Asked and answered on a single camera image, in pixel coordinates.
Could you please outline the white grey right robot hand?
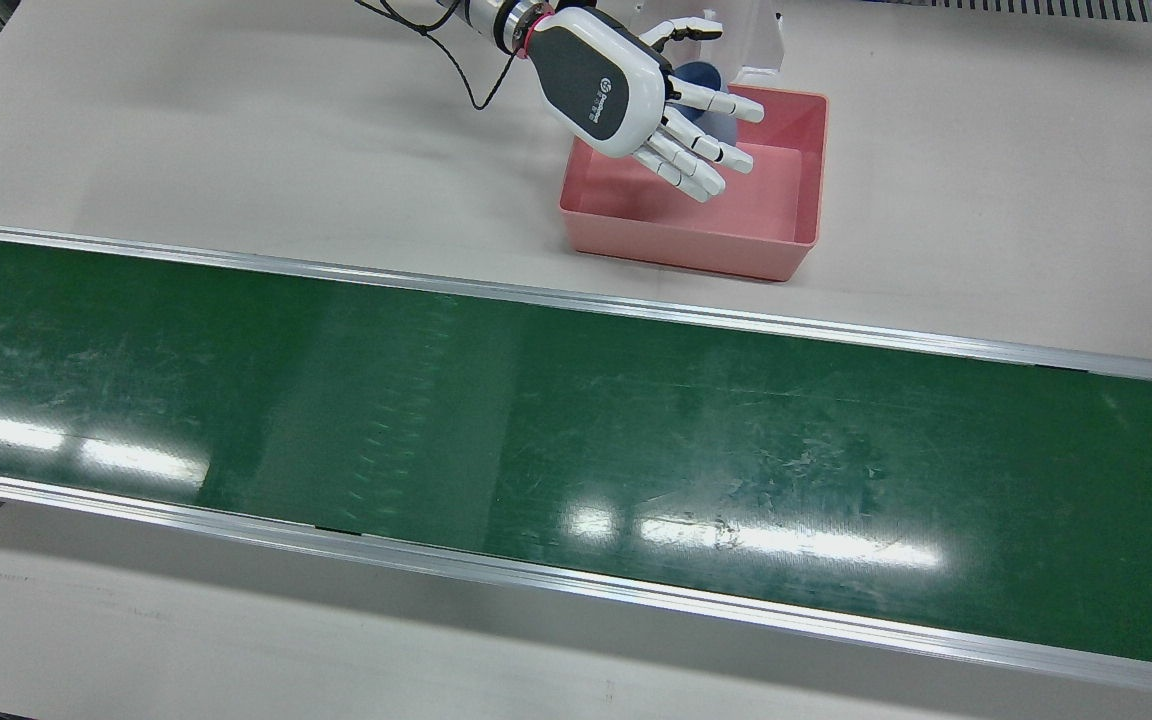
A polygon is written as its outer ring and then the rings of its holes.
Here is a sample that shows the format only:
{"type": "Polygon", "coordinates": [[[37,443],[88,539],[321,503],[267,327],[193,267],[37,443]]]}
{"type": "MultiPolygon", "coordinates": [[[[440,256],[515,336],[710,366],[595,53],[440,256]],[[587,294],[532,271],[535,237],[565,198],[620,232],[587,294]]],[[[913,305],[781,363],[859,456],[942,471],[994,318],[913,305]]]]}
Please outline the white grey right robot hand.
{"type": "Polygon", "coordinates": [[[718,20],[668,18],[636,35],[594,6],[567,6],[526,29],[526,59],[535,65],[550,113],[573,137],[612,159],[631,158],[692,200],[726,190],[721,169],[753,172],[755,159],[705,131],[685,108],[759,123],[759,103],[677,76],[664,58],[669,41],[712,41],[718,20]]]}

